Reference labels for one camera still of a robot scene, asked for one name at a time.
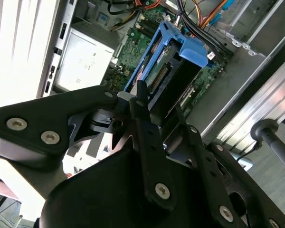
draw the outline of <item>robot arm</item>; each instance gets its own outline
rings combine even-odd
[[[285,227],[278,207],[223,146],[204,145],[178,105],[159,130],[146,90],[138,81],[137,96],[124,99],[94,86],[0,108],[0,157],[30,169],[57,169],[69,147],[113,134],[111,156],[51,192],[41,228]]]

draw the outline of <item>green circuit board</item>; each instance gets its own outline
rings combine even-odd
[[[167,17],[171,19],[171,22],[175,21],[175,16],[161,5],[154,9],[141,12],[138,15],[135,25],[141,22],[142,16],[153,21],[156,25]],[[101,83],[116,92],[124,89],[147,50],[153,35],[147,37],[134,26],[128,30],[127,36],[128,39],[118,56],[116,68],[108,69]]]
[[[152,32],[155,33],[155,28],[157,28],[155,25],[158,25],[162,20],[167,18],[169,18],[172,23],[175,21],[175,16],[163,6],[146,10],[138,15],[134,27],[128,30],[128,39],[118,56],[117,64],[115,67],[110,67],[108,69],[102,81],[103,85],[107,85],[116,92],[124,89],[134,70],[138,66],[141,57],[150,45],[150,41],[153,37],[153,34],[143,34],[143,31],[139,29],[143,26],[142,20],[148,19],[152,21]],[[180,100],[185,116],[203,96],[211,82],[215,80],[222,67],[224,67],[224,65],[211,61],[210,64],[201,69],[198,75],[194,78],[186,93],[184,93]],[[163,70],[162,66],[158,66],[155,67],[152,72],[162,73]],[[152,81],[152,78],[154,78],[152,77],[152,72],[150,73],[151,79],[149,78],[149,81]]]
[[[118,57],[117,64],[123,65],[125,70],[132,73],[150,45],[151,39],[133,28],[129,30],[128,36],[128,40]]]

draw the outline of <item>bolt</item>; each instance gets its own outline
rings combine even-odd
[[[143,103],[141,101],[136,101],[136,103],[140,106],[143,106]]]
[[[225,206],[220,206],[219,211],[225,220],[227,220],[228,222],[233,222],[233,215],[228,208],[226,208]]]
[[[274,220],[270,219],[269,222],[272,225],[272,227],[279,228],[279,225]]]
[[[105,92],[104,93],[106,96],[108,96],[108,97],[113,97],[113,94],[111,94],[111,93],[109,93],[109,92]]]
[[[221,145],[217,145],[217,149],[218,149],[219,151],[224,151],[224,149],[223,149],[223,147],[222,147]]]
[[[21,118],[11,118],[6,122],[6,125],[8,128],[14,130],[14,131],[22,131],[26,129],[28,126],[28,123]]]
[[[156,184],[155,191],[156,194],[159,195],[164,200],[167,200],[170,197],[170,191],[168,187],[162,183]]]
[[[60,141],[60,136],[56,132],[46,131],[41,134],[41,140],[46,144],[54,145]]]
[[[197,133],[197,132],[198,132],[194,127],[191,127],[191,130],[192,130],[194,133]]]

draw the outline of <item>blue plastic tab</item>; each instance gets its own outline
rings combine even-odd
[[[145,59],[151,55],[151,48],[153,44],[158,41],[157,37],[161,36],[161,40],[152,54],[152,57],[145,62]],[[208,64],[207,52],[204,48],[203,43],[199,40],[183,35],[173,24],[168,21],[162,21],[157,28],[155,35],[153,36],[150,45],[148,46],[146,52],[142,56],[137,68],[132,74],[130,80],[124,88],[124,91],[129,92],[128,89],[133,84],[134,80],[146,80],[152,67],[156,64],[160,54],[162,53],[165,46],[167,46],[171,40],[175,40],[181,44],[179,49],[179,56],[198,65],[203,68]],[[144,70],[141,72],[143,64],[147,64]]]

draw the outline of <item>motherboard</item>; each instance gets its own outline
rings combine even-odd
[[[117,57],[117,64],[108,67],[102,85],[116,92],[123,91],[162,20],[174,23],[176,17],[161,5],[138,15],[133,28],[127,32],[128,39]],[[182,23],[179,24],[179,29],[183,29]],[[210,60],[209,64],[194,78],[179,101],[185,115],[198,102],[222,67],[223,65],[215,59]]]

